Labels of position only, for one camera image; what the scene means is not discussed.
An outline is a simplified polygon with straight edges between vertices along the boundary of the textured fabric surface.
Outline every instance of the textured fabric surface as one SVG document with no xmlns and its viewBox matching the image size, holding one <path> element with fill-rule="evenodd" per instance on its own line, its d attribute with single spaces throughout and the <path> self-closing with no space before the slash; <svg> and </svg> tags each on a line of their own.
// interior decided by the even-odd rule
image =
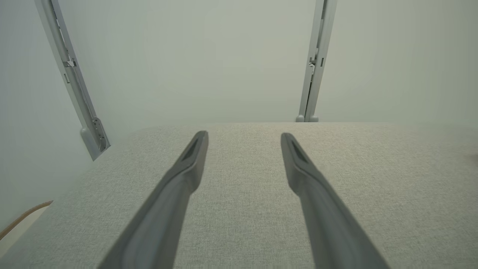
<svg viewBox="0 0 478 269">
<path fill-rule="evenodd" d="M 113 145 L 0 260 L 96 266 L 198 130 L 209 132 L 175 266 L 314 266 L 280 134 L 292 133 L 393 268 L 478 267 L 478 130 L 248 123 L 141 130 Z"/>
</svg>

